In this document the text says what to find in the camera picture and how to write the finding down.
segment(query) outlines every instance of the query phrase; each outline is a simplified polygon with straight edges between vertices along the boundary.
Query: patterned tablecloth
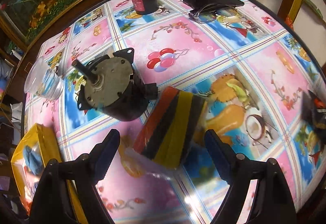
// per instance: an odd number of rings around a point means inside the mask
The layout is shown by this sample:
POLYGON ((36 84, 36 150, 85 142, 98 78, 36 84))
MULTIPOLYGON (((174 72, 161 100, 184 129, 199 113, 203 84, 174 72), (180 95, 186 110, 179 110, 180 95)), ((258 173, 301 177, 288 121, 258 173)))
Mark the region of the patterned tablecloth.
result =
MULTIPOLYGON (((132 47, 134 69, 145 83, 156 82, 159 90, 172 85, 207 96, 214 102, 207 118, 220 115, 223 123, 237 120, 236 128, 225 132, 235 152, 260 161, 276 158, 298 211, 326 167, 320 142, 300 118, 302 93, 310 89, 325 100, 325 83, 280 23, 252 2, 241 1, 244 6, 225 9, 209 24, 190 21, 191 8, 182 0, 159 0, 160 9, 143 16, 135 13, 131 0, 111 0, 96 8, 42 45, 39 56, 62 76, 64 92, 55 102, 28 94, 25 130, 34 123, 51 126, 66 161, 90 152, 113 128, 130 146, 154 102, 132 122, 95 110, 79 111, 76 98, 82 76, 71 63, 74 59, 87 63, 132 47), (174 51, 173 60, 165 67, 148 68, 155 54, 166 48, 174 51), (241 91, 226 83, 230 79, 241 91), (245 115, 228 107, 231 104, 243 106, 245 115), (257 122, 253 115, 262 118, 257 122)), ((255 185, 252 181, 239 223, 247 219, 255 185)), ((191 149, 175 177, 147 172, 123 151, 117 152, 97 184, 116 223, 209 223, 228 188, 208 152, 199 146, 191 149)))

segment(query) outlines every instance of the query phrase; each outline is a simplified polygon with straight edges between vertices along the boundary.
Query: eyeglasses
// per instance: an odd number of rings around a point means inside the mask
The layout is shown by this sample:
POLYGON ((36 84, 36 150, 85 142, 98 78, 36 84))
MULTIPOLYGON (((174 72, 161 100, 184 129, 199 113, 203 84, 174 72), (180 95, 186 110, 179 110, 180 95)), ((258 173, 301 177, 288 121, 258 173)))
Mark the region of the eyeglasses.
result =
POLYGON ((217 16, 222 15, 225 17, 237 15, 238 11, 230 5, 221 5, 210 3, 203 6, 201 9, 191 10, 188 15, 191 20, 199 23, 210 23, 216 20, 217 16))

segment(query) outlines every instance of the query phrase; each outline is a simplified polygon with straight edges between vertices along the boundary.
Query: pink label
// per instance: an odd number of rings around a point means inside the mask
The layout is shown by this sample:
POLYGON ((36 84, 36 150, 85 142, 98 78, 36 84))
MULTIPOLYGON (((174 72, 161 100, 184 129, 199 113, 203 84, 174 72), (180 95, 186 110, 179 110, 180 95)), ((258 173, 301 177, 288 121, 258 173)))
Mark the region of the pink label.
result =
POLYGON ((136 11, 145 11, 142 0, 131 0, 136 11))

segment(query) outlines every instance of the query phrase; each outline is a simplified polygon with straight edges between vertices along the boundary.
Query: plastic cup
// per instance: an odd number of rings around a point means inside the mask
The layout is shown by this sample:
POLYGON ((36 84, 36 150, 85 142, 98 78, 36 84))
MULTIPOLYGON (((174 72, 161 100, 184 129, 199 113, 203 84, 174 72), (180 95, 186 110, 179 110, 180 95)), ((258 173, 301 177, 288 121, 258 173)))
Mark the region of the plastic cup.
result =
POLYGON ((60 97, 62 90, 62 79, 56 75, 43 57, 39 58, 27 76, 24 92, 55 101, 60 97))

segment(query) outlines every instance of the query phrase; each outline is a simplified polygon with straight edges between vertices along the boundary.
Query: red balloon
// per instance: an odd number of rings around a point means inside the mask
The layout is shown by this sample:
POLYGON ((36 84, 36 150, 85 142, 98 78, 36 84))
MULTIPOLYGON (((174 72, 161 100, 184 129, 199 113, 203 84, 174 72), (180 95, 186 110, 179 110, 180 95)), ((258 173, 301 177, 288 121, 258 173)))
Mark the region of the red balloon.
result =
POLYGON ((160 53, 158 51, 154 51, 152 52, 150 55, 148 55, 148 59, 151 60, 151 59, 155 59, 155 58, 158 58, 160 57, 160 53))
POLYGON ((164 59, 163 61, 161 61, 160 66, 163 68, 168 68, 168 67, 174 65, 174 63, 175 63, 175 59, 167 58, 167 59, 164 59))
POLYGON ((174 50, 171 48, 164 48, 163 50, 160 51, 161 56, 165 53, 174 53, 174 50))
POLYGON ((154 66, 160 62, 161 60, 159 58, 155 58, 155 59, 151 59, 148 63, 147 63, 147 68, 148 69, 154 69, 154 66))

